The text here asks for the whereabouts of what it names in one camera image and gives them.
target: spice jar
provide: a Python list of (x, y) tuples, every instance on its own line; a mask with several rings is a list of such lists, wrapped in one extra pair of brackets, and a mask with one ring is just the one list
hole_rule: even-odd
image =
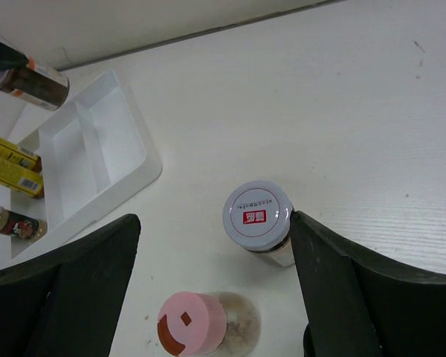
[(69, 80), (51, 67), (28, 57), (28, 64), (0, 72), (0, 90), (47, 110), (56, 110), (66, 101)]
[(178, 292), (158, 314), (158, 337), (172, 356), (243, 357), (256, 346), (256, 307), (231, 292)]
[(292, 203), (281, 187), (252, 181), (231, 193), (224, 205), (227, 235), (247, 251), (278, 266), (294, 264), (289, 226)]
[(0, 234), (35, 242), (46, 234), (48, 225), (41, 219), (34, 219), (0, 207)]
[(3, 138), (0, 138), (0, 158), (29, 169), (34, 173), (42, 171), (42, 158), (39, 155)]
[(17, 164), (0, 158), (0, 184), (11, 190), (23, 192), (34, 199), (45, 196), (43, 177)]

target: white tray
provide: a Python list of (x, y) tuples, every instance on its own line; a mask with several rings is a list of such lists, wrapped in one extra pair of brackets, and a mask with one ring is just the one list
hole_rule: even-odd
[(160, 157), (130, 90), (103, 72), (20, 145), (42, 157), (45, 198), (0, 187), (0, 205), (46, 219), (29, 244), (0, 237), (1, 261), (24, 262), (69, 241), (159, 177)]

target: seasoning container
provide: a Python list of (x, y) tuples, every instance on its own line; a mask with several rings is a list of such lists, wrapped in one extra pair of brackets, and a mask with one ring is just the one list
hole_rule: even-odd
[(4, 158), (0, 158), (0, 184), (11, 190), (26, 193), (34, 199), (42, 199), (45, 196), (43, 177), (40, 174), (13, 164)]
[(268, 181), (238, 187), (226, 201), (223, 226), (227, 235), (247, 251), (278, 265), (294, 264), (289, 226), (292, 203)]
[(41, 219), (23, 216), (0, 207), (0, 234), (35, 242), (46, 234), (48, 225)]
[(158, 314), (158, 337), (172, 356), (242, 357), (256, 346), (256, 307), (231, 292), (178, 292)]
[(28, 57), (28, 64), (0, 72), (0, 90), (47, 110), (66, 101), (69, 80), (58, 71)]
[(13, 162), (35, 173), (42, 172), (42, 158), (34, 152), (0, 138), (0, 158)]

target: red square logo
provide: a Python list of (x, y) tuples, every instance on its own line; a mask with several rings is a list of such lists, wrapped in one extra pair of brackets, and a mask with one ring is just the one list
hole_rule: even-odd
[(243, 225), (266, 222), (266, 210), (243, 212)]

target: white table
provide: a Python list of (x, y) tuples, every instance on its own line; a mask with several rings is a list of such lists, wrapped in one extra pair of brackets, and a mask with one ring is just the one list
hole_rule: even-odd
[[(295, 267), (265, 265), (222, 226), (227, 196), (253, 179), (347, 238), (446, 273), (446, 0), (349, 0), (89, 65), (71, 83), (107, 68), (164, 163), (81, 234), (125, 213), (142, 222), (111, 356), (167, 356), (156, 315), (181, 290), (247, 295), (263, 320), (252, 356), (302, 355)], [(12, 140), (45, 119), (30, 113)]]

